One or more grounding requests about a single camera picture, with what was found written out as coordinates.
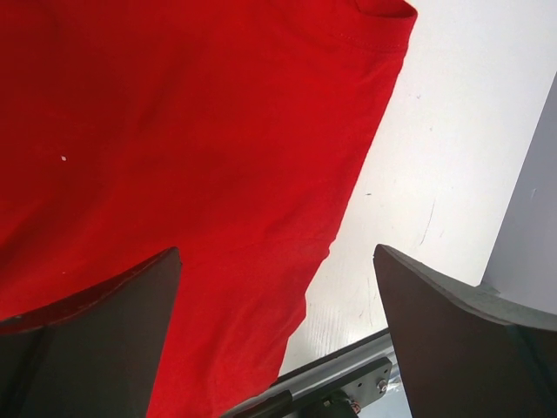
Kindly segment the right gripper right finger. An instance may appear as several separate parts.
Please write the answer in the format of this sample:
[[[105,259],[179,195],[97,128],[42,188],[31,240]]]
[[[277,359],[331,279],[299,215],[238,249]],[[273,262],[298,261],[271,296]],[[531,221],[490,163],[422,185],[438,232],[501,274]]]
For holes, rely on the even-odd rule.
[[[385,245],[373,264],[414,417],[554,417],[556,316]]]

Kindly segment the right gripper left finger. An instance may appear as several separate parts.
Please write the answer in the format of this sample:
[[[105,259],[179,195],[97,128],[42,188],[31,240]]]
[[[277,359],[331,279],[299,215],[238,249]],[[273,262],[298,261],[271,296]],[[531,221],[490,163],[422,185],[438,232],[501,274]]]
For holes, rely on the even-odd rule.
[[[1,322],[3,417],[145,417],[180,281],[169,248]]]

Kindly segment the red t shirt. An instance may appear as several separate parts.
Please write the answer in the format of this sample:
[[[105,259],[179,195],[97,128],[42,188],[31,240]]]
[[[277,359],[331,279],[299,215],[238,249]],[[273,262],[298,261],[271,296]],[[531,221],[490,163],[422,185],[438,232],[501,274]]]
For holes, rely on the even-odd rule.
[[[149,416],[265,390],[416,19],[404,1],[2,2],[2,317],[176,247]]]

